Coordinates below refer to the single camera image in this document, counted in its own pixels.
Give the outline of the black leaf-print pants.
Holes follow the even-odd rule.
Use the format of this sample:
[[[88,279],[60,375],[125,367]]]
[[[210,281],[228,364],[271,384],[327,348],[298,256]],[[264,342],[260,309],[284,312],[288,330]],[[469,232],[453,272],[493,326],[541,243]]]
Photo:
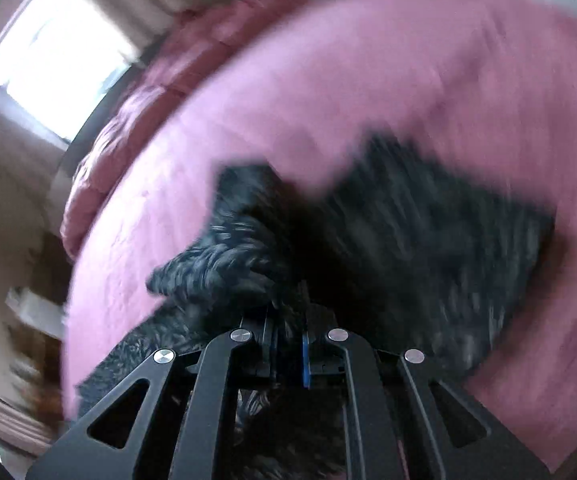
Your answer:
[[[80,418],[155,351],[246,330],[261,358],[238,388],[227,479],[345,476],[343,391],[305,385],[304,337],[343,328],[377,351],[419,349],[460,386],[552,230],[550,214],[385,136],[317,203],[267,165],[226,167],[200,236],[147,279],[162,304],[80,385]]]

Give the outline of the white box on shelf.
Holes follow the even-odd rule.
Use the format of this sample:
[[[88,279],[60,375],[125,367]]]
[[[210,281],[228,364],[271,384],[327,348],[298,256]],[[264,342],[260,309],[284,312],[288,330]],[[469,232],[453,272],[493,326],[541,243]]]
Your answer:
[[[20,322],[57,340],[64,337],[64,313],[61,306],[28,287],[11,287],[5,304]]]

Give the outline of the pink bed sheet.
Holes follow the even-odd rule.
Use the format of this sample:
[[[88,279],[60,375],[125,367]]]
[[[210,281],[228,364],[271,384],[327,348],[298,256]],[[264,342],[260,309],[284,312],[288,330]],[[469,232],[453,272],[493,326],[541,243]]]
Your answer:
[[[206,78],[136,156],[74,259],[66,415],[154,310],[147,275],[200,232],[220,164],[264,159],[310,194],[369,127],[554,206],[546,271],[469,388],[559,468],[577,449],[577,18],[531,0],[306,2]]]

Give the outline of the bright window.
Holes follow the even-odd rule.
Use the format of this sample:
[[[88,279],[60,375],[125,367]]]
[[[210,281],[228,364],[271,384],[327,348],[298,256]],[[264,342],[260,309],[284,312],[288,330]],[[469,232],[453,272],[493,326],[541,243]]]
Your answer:
[[[137,54],[93,0],[29,0],[0,40],[0,88],[70,142]]]

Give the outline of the dark pink quilted duvet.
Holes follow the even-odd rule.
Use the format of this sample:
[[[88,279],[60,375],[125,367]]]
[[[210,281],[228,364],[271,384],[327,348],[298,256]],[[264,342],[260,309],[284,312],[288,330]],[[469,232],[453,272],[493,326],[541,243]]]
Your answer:
[[[122,92],[76,167],[61,224],[69,258],[78,258],[107,197],[170,114],[230,58],[307,1],[226,0],[177,14],[154,60]]]

